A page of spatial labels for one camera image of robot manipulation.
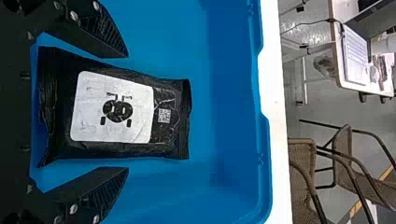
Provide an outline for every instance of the table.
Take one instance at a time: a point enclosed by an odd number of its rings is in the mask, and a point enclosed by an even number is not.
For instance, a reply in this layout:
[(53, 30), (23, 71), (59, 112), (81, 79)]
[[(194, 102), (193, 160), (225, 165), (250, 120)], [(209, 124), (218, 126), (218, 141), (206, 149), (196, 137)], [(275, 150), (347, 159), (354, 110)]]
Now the table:
[(263, 49), (259, 54), (262, 113), (269, 119), (273, 184), (272, 211), (265, 223), (291, 224), (289, 153), (277, 0), (261, 0)]
[[(329, 18), (335, 18), (342, 23), (349, 21), (359, 14), (358, 0), (329, 0)], [(338, 22), (331, 23), (332, 41), (339, 40), (341, 37), (340, 26)], [(346, 81), (344, 73), (344, 54), (341, 41), (336, 41), (332, 46), (332, 54), (335, 64), (335, 72), (337, 74), (337, 86), (343, 89), (367, 92), (376, 95), (383, 95), (388, 97), (394, 96), (392, 74), (388, 72), (388, 80), (384, 82), (384, 90), (379, 89), (378, 83), (370, 83), (366, 86), (351, 83)], [(391, 71), (391, 64), (394, 63), (391, 58), (387, 59), (387, 68)]]

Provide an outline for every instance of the barcode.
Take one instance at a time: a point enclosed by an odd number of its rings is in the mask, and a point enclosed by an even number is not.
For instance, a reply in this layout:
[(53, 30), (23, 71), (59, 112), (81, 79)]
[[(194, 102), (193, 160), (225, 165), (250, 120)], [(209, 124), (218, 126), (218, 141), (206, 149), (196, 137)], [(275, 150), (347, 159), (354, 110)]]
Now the barcode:
[(160, 111), (158, 113), (158, 122), (159, 123), (170, 123), (171, 122), (171, 110), (160, 109)]

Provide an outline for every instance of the black plastic bag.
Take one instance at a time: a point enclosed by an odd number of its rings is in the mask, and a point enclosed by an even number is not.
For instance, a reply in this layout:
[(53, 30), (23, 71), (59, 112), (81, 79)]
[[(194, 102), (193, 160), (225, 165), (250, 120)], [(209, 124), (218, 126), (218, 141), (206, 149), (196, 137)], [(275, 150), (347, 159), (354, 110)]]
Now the black plastic bag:
[(59, 159), (189, 158), (187, 79), (133, 70), (39, 48), (41, 119), (49, 143), (39, 167)]

